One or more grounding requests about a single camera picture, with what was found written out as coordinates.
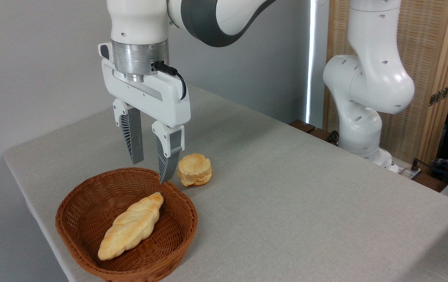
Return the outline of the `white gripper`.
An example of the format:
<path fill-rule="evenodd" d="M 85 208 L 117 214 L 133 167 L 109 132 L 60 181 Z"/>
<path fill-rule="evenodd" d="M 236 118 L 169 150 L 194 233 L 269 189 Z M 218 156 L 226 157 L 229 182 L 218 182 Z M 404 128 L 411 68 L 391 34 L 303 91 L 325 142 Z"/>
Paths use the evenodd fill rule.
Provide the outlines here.
<path fill-rule="evenodd" d="M 157 69 L 168 64 L 168 43 L 107 42 L 99 44 L 98 52 L 105 86 L 117 98 L 113 102 L 115 123 L 122 130 L 132 163 L 144 159 L 142 111 L 156 120 L 151 128 L 157 138 L 159 179 L 167 182 L 185 149 L 183 124 L 191 118 L 188 90 L 181 79 Z"/>

